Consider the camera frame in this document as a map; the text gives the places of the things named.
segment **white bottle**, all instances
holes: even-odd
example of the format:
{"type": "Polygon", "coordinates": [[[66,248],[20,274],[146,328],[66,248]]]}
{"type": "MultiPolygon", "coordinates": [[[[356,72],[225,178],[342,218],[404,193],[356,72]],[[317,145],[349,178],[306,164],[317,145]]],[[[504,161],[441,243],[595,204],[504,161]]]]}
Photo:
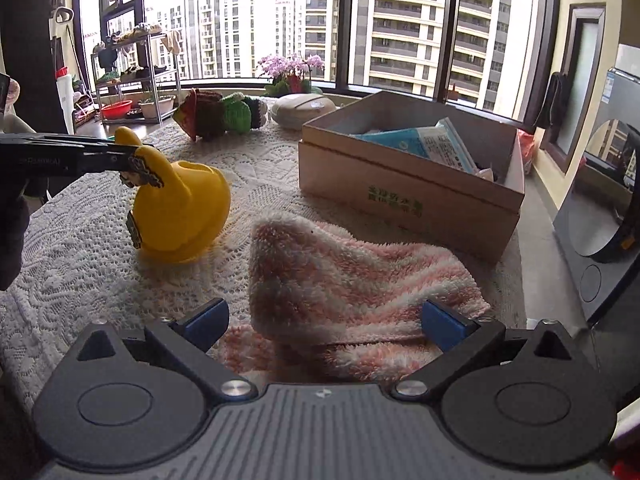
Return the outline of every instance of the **white bottle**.
{"type": "Polygon", "coordinates": [[[66,131],[69,135],[74,134],[74,88],[71,81],[72,77],[68,73],[66,66],[56,72],[60,106],[65,117],[66,131]]]}

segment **glove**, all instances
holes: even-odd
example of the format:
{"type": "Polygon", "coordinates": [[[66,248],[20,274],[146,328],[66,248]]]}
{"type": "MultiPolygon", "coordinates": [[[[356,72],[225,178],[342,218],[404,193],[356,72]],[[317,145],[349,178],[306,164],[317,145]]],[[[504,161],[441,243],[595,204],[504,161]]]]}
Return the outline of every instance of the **glove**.
{"type": "Polygon", "coordinates": [[[3,183],[0,190],[0,290],[7,290],[20,273],[29,208],[22,196],[27,181],[3,183]]]}

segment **blue gripper pad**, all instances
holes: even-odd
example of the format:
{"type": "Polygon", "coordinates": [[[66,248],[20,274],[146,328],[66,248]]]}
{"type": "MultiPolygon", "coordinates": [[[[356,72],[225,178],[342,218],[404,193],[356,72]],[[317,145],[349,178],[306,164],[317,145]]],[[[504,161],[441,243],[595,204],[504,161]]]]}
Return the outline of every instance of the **blue gripper pad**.
{"type": "Polygon", "coordinates": [[[433,300],[422,304],[420,322],[424,336],[443,352],[452,349],[478,328],[469,318],[433,300]]]}

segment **white lace tablecloth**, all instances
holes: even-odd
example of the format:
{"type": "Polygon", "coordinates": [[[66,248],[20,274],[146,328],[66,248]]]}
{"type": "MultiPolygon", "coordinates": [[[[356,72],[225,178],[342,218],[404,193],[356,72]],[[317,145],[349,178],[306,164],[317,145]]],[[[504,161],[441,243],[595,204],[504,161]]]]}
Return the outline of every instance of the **white lace tablecloth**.
{"type": "MultiPolygon", "coordinates": [[[[248,320],[249,233],[264,212],[280,210],[339,224],[371,242],[430,241],[372,216],[298,189],[299,132],[269,122],[248,134],[191,142],[170,121],[145,142],[169,160],[192,160],[223,171],[232,205],[223,233],[200,259],[179,266],[139,257],[125,227],[135,189],[117,173],[89,174],[35,212],[26,233],[22,272],[0,296],[0,359],[30,409],[79,332],[106,318],[135,328],[159,316],[181,317],[210,298],[225,298],[232,323],[248,320]]],[[[517,235],[495,268],[460,255],[495,315],[524,328],[517,235]]]]}

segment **metal screw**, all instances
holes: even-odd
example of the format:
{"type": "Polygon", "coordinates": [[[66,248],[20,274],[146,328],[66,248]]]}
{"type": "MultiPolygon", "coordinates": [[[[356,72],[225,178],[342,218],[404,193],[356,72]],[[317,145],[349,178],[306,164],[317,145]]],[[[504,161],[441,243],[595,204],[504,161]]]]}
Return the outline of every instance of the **metal screw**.
{"type": "Polygon", "coordinates": [[[222,384],[222,393],[227,397],[242,397],[251,391],[251,384],[240,379],[233,379],[222,384]]]}
{"type": "Polygon", "coordinates": [[[427,385],[422,381],[400,381],[396,392],[405,397],[418,397],[427,392],[427,385]]]}

